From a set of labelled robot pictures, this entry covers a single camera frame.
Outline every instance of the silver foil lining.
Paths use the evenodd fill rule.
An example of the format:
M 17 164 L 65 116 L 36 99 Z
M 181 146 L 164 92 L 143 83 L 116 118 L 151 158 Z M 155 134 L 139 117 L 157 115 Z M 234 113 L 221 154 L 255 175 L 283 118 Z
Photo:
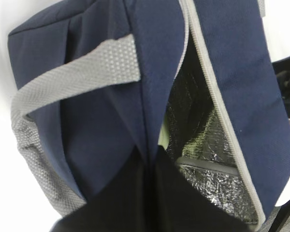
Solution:
M 209 113 L 204 128 L 185 144 L 182 156 L 236 167 L 214 109 Z M 218 208 L 247 224 L 258 222 L 240 176 L 181 164 L 179 166 L 188 182 Z
M 179 170 L 212 204 L 247 224 L 257 223 L 255 209 L 240 177 L 188 166 Z

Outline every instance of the navy fabric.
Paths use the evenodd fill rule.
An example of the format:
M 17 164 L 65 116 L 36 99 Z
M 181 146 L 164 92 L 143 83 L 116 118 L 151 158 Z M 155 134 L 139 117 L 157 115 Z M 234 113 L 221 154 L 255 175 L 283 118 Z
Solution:
M 9 38 L 10 60 L 16 85 L 21 88 L 42 73 L 64 64 L 69 22 L 63 20 L 46 27 L 16 33 Z M 37 124 L 41 144 L 57 174 L 81 196 L 65 161 L 61 141 L 59 102 L 30 114 Z
M 219 89 L 268 217 L 290 176 L 290 125 L 257 1 L 194 1 Z
M 166 11 L 166 2 L 154 0 L 65 0 L 10 34 L 11 63 L 19 88 L 45 71 L 87 54 L 107 39 L 131 32 L 135 36 L 140 83 L 107 87 L 30 114 L 56 172 L 79 193 L 76 180 L 86 199 L 116 175 L 133 145 L 145 161 L 149 154 L 156 154 L 165 106 L 184 48 L 180 5 L 172 0 L 167 6 Z M 54 32 L 57 24 L 62 28 Z M 50 34 L 58 35 L 57 40 L 44 39 Z M 67 176 L 67 164 L 74 179 Z
M 17 86 L 21 88 L 38 75 L 87 54 L 107 39 L 118 39 L 127 34 L 130 34 L 130 26 L 122 1 L 84 0 L 76 2 L 66 0 L 55 4 L 32 17 L 28 22 L 12 31 L 9 36 L 10 58 Z M 132 91 L 139 92 L 139 89 L 139 86 L 135 86 Z M 126 94 L 128 96 L 130 93 L 130 91 L 123 93 L 126 90 L 116 91 L 115 95 Z M 95 97 L 107 99 L 108 97 L 105 95 L 106 93 L 98 92 Z M 84 108 L 90 101 L 90 97 L 92 96 L 85 95 L 81 98 L 76 97 L 72 101 L 66 100 L 62 106 L 60 106 L 60 102 L 56 102 L 30 114 L 38 126 L 43 149 L 56 172 L 80 196 L 77 184 L 84 186 L 85 198 L 87 199 L 103 188 L 125 162 L 125 157 L 130 155 L 133 140 L 123 131 L 124 121 L 130 121 L 134 118 L 131 121 L 131 131 L 137 131 L 138 136 L 134 132 L 135 139 L 138 140 L 136 144 L 140 150 L 145 150 L 141 103 L 137 101 L 137 96 L 130 105 L 134 106 L 135 114 L 132 114 L 131 111 L 122 113 L 129 115 L 129 117 L 121 122 L 118 120 L 118 113 L 114 114 L 114 110 L 107 106 L 107 100 L 104 104 L 106 107 L 103 108 L 103 101 L 99 110 L 87 105 L 83 114 L 75 116 L 73 114 L 74 107 Z M 96 114 L 95 112 L 100 112 L 100 114 L 96 118 L 90 118 Z M 108 138 L 104 138 L 105 143 L 96 143 L 92 147 L 93 150 L 81 149 L 84 144 L 88 142 L 91 144 L 92 140 L 88 140 L 91 137 L 97 137 L 98 132 L 92 131 L 91 127 L 79 128 L 77 132 L 75 127 L 73 131 L 66 128 L 72 129 L 72 125 L 78 125 L 79 122 L 89 124 L 96 122 L 100 125 L 99 120 L 107 118 L 103 115 L 110 115 L 113 117 L 109 118 L 110 121 L 118 122 L 118 131 L 112 132 L 117 137 L 121 137 L 126 146 L 122 144 L 122 150 L 116 153 L 109 150 L 106 155 L 105 151 L 109 149 L 106 144 L 112 144 L 115 140 L 114 136 L 109 141 Z M 79 139 L 74 140 L 74 133 L 79 136 Z M 104 160 L 105 162 L 87 163 L 88 166 L 83 166 L 86 160 L 90 160 L 91 156 L 95 156 L 95 161 Z M 73 169 L 74 177 L 71 175 L 66 160 Z
M 125 0 L 142 75 L 148 154 L 155 159 L 166 104 L 184 50 L 185 24 L 177 0 Z
M 11 31 L 10 36 L 26 30 L 38 29 L 82 14 L 97 0 L 64 0 L 38 12 Z

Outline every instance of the zipper track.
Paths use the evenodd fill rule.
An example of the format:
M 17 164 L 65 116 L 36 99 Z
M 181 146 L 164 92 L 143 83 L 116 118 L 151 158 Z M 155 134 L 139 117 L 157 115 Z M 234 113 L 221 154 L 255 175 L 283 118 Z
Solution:
M 262 204 L 259 200 L 256 189 L 252 183 L 251 176 L 249 174 L 241 147 L 236 138 L 235 131 L 233 129 L 232 123 L 229 118 L 229 114 L 227 112 L 224 101 L 222 99 L 222 95 L 220 93 L 220 90 L 216 81 L 216 76 L 215 76 L 215 73 L 214 73 L 210 58 L 209 58 L 209 54 L 208 54 L 207 47 L 204 41 L 204 37 L 202 34 L 202 29 L 201 29 L 201 25 L 200 25 L 200 21 L 199 21 L 199 17 L 197 14 L 194 1 L 186 0 L 185 7 L 187 7 L 188 9 L 189 26 L 190 26 L 191 34 L 192 34 L 193 41 L 196 47 L 196 51 L 199 56 L 203 74 L 205 76 L 208 90 L 212 97 L 214 107 L 217 111 L 219 121 L 223 127 L 227 140 L 230 144 L 232 155 L 238 167 L 238 172 L 251 197 L 252 203 L 255 207 L 255 210 L 258 216 L 257 226 L 254 226 L 253 228 L 251 228 L 252 230 L 257 231 L 261 227 L 262 223 L 265 222 L 265 214 L 263 212 Z

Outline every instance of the gray trim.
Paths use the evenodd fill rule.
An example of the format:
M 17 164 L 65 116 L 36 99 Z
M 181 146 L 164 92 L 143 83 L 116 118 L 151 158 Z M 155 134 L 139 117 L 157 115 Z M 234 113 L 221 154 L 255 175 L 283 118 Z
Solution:
M 134 37 L 107 40 L 87 55 L 35 78 L 12 101 L 12 129 L 25 158 L 52 206 L 67 215 L 85 204 L 46 159 L 36 124 L 26 115 L 38 108 L 109 85 L 140 80 Z
M 262 204 L 258 197 L 257 191 L 252 183 L 243 152 L 238 143 L 235 131 L 229 118 L 228 111 L 226 109 L 220 89 L 217 84 L 216 75 L 214 73 L 213 66 L 203 37 L 203 32 L 196 9 L 197 6 L 194 4 L 193 0 L 187 0 L 186 3 L 186 7 L 188 8 L 189 12 L 189 25 L 192 37 L 195 43 L 195 47 L 199 56 L 200 64 L 206 79 L 209 92 L 211 94 L 221 125 L 225 131 L 225 135 L 229 141 L 230 149 L 232 151 L 238 171 L 244 182 L 245 187 L 247 188 L 247 191 L 251 197 L 256 213 L 258 215 L 258 224 L 255 228 L 253 228 L 255 231 L 257 231 L 261 227 L 262 223 L 265 222 L 265 214 L 262 208 Z
M 265 16 L 265 0 L 258 0 L 259 10 L 261 17 Z
M 219 172 L 223 174 L 239 176 L 237 168 L 226 166 L 220 163 L 213 163 L 209 161 L 192 159 L 187 157 L 179 157 L 176 160 L 178 166 L 190 166 L 197 169 L 206 169 L 214 172 Z

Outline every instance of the backpack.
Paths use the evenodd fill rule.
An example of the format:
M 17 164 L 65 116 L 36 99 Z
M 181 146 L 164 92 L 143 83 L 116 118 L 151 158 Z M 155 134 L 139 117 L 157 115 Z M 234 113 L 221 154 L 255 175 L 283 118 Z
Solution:
M 8 47 L 12 128 L 64 217 L 54 232 L 257 231 L 269 217 L 290 123 L 257 1 L 64 0 Z

